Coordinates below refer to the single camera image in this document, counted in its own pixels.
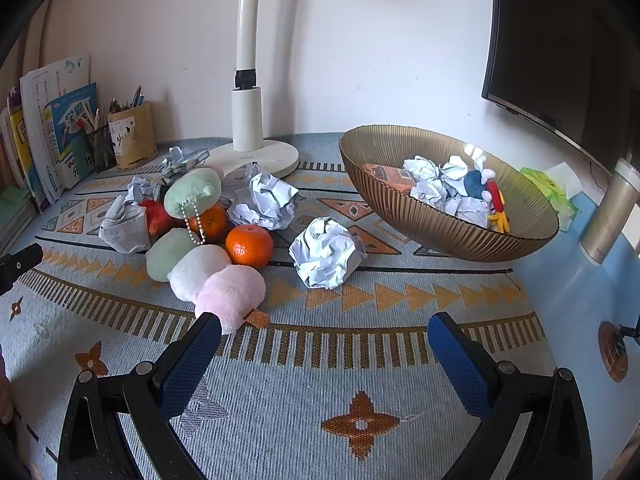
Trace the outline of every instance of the bead chain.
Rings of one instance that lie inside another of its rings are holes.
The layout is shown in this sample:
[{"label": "bead chain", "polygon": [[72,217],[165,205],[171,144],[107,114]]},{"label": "bead chain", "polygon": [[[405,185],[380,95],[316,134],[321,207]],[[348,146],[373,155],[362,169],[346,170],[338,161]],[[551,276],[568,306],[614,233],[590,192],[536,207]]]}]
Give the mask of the bead chain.
[{"label": "bead chain", "polygon": [[[200,237],[202,238],[201,241],[197,241],[193,237],[193,232],[191,231],[191,226],[189,225],[189,220],[187,219],[187,213],[185,213],[184,211],[184,205],[187,203],[191,203],[191,205],[193,205],[193,210],[196,212],[196,220],[198,221],[198,227],[200,228]],[[204,234],[204,229],[202,228],[202,220],[200,219],[200,214],[198,213],[198,207],[196,206],[196,203],[191,198],[188,198],[187,200],[182,202],[182,204],[180,204],[180,208],[182,209],[182,218],[184,218],[184,223],[187,224],[189,238],[191,238],[191,241],[196,245],[204,245],[204,243],[207,241],[207,238]]]}]

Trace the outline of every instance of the pen holder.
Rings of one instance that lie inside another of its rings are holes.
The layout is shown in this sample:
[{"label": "pen holder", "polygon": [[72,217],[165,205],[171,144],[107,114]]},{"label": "pen holder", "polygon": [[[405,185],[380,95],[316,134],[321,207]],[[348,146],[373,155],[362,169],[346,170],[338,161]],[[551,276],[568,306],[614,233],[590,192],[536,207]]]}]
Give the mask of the pen holder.
[{"label": "pen holder", "polygon": [[148,101],[117,114],[108,114],[107,120],[113,153],[121,170],[144,166],[156,158],[158,148]]},{"label": "pen holder", "polygon": [[116,165],[116,158],[113,154],[109,125],[101,126],[87,134],[87,137],[94,152],[95,171],[101,173],[113,168]]}]

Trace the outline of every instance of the black mesh pen holder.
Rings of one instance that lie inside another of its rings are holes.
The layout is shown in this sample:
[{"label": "black mesh pen holder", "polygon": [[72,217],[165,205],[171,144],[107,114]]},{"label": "black mesh pen holder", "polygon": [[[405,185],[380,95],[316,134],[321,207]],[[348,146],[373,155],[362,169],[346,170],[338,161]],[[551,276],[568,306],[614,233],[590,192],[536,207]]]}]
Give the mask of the black mesh pen holder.
[{"label": "black mesh pen holder", "polygon": [[111,133],[109,125],[105,124],[88,134],[89,143],[94,151],[95,171],[101,173],[116,166],[116,157],[113,153]]}]

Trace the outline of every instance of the plush toy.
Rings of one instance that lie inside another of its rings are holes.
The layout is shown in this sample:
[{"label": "plush toy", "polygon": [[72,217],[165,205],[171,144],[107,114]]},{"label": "plush toy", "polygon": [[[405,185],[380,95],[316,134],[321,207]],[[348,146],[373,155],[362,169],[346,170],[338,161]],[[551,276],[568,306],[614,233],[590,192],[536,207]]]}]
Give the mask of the plush toy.
[{"label": "plush toy", "polygon": [[495,178],[495,171],[484,167],[486,155],[480,153],[474,159],[474,170],[469,171],[463,180],[466,195],[478,200],[490,202],[491,194],[486,188],[486,184]]},{"label": "plush toy", "polygon": [[146,227],[151,236],[161,236],[182,225],[177,218],[169,216],[159,202],[143,200],[139,205],[146,207]]},{"label": "plush toy", "polygon": [[194,218],[220,198],[220,177],[211,168],[195,168],[180,177],[164,196],[164,209],[174,218]]},{"label": "plush toy", "polygon": [[495,213],[487,215],[486,219],[495,225],[499,233],[508,233],[511,229],[507,215],[504,212],[504,197],[502,196],[502,192],[498,189],[498,185],[495,182],[488,182],[487,190],[491,193]]},{"label": "plush toy", "polygon": [[196,302],[209,276],[231,264],[226,251],[217,245],[200,245],[187,253],[167,277],[179,300]]},{"label": "plush toy", "polygon": [[266,294],[264,278],[253,267],[231,264],[226,251],[203,245],[187,253],[168,273],[177,298],[195,303],[196,316],[212,312],[222,333],[238,330],[245,321],[263,328],[269,316],[256,310]]},{"label": "plush toy", "polygon": [[196,297],[196,316],[212,312],[220,318],[222,333],[229,334],[248,321],[263,328],[269,317],[255,310],[266,294],[264,278],[253,267],[229,265],[209,277]]},{"label": "plush toy", "polygon": [[155,282],[168,282],[167,274],[195,247],[187,229],[171,229],[146,252],[146,273]]}]

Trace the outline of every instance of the pink plush toy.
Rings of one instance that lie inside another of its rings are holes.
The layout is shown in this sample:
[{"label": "pink plush toy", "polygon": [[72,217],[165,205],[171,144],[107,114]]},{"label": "pink plush toy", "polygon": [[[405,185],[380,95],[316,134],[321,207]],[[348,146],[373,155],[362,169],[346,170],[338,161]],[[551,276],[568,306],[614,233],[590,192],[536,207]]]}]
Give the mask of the pink plush toy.
[{"label": "pink plush toy", "polygon": [[196,298],[196,316],[212,312],[220,318],[223,334],[235,332],[246,320],[251,322],[245,318],[262,303],[266,291],[264,278],[253,267],[226,266],[204,282]]},{"label": "pink plush toy", "polygon": [[269,324],[269,316],[256,310],[266,294],[264,278],[253,267],[231,264],[223,248],[192,249],[167,278],[180,300],[195,303],[197,317],[203,312],[218,316],[223,334],[235,332],[245,321],[258,328]]}]

